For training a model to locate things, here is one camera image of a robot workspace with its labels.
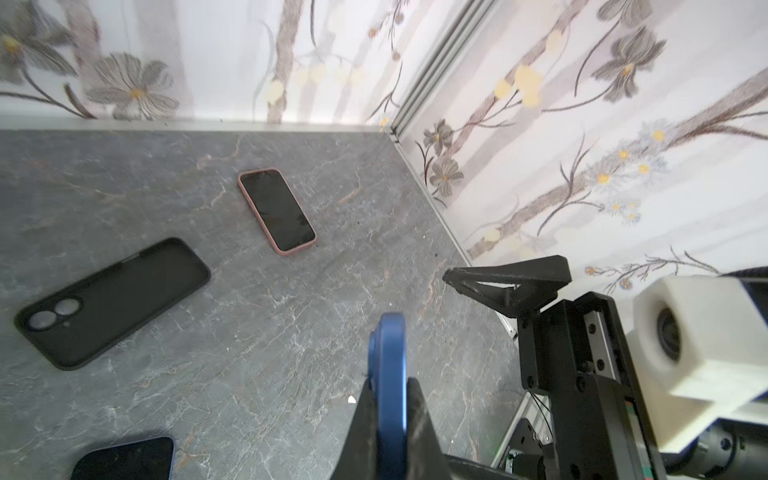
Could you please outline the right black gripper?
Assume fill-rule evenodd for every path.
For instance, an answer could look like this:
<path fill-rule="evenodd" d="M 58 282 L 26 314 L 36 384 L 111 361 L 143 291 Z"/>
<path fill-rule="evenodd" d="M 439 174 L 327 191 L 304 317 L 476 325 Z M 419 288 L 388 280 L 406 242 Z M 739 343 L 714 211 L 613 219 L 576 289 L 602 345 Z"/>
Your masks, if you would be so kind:
<path fill-rule="evenodd" d="M 615 302 L 590 292 L 540 311 L 572 281 L 565 257 L 455 267 L 442 280 L 507 318 L 523 317 L 522 385 L 549 400 L 548 478 L 665 478 Z"/>

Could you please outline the blue-edged phone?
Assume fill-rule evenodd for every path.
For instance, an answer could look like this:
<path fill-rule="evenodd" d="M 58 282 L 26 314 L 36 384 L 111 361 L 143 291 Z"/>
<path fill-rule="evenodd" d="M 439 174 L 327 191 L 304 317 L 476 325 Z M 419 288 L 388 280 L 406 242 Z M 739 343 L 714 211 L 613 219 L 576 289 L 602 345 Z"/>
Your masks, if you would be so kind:
<path fill-rule="evenodd" d="M 377 409 L 377 479 L 404 479 L 407 465 L 406 325 L 384 313 L 371 332 L 368 381 Z"/>
<path fill-rule="evenodd" d="M 169 436 L 124 443 L 91 451 L 75 464 L 72 480 L 168 480 L 172 477 L 175 442 Z"/>

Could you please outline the black phone case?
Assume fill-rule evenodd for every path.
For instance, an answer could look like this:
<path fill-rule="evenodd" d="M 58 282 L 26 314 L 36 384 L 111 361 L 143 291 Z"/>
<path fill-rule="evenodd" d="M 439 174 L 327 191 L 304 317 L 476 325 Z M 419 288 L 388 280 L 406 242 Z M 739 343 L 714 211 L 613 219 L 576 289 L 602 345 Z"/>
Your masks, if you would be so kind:
<path fill-rule="evenodd" d="M 192 248 L 171 237 L 25 306 L 14 324 L 54 367 L 76 370 L 210 279 Z"/>

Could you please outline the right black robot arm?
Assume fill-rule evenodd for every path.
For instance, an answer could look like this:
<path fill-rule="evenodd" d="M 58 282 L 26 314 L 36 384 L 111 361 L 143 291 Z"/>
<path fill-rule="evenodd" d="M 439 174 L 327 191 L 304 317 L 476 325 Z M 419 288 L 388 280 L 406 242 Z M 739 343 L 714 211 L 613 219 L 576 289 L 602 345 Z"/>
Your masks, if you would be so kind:
<path fill-rule="evenodd" d="M 654 282 L 625 330 L 615 301 L 555 255 L 452 268 L 444 282 L 517 323 L 520 378 L 540 409 L 509 427 L 472 479 L 763 479 L 767 475 L 767 271 Z"/>

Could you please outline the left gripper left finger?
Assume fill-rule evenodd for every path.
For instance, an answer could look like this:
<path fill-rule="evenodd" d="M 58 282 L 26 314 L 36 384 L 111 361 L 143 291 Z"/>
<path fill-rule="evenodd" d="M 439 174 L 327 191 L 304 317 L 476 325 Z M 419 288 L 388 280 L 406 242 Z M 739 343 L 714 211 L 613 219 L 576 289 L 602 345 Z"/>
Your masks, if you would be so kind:
<path fill-rule="evenodd" d="M 373 480 L 378 464 L 378 410 L 365 380 L 332 480 Z"/>

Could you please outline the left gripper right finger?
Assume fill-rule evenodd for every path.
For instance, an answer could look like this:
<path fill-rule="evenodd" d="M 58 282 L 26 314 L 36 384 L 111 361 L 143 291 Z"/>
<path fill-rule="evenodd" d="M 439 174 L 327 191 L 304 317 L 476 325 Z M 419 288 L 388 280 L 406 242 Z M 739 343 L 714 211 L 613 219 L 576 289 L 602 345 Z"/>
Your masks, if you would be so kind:
<path fill-rule="evenodd" d="M 416 378 L 407 388 L 407 465 L 406 479 L 446 480 L 450 469 L 435 433 L 426 400 Z"/>

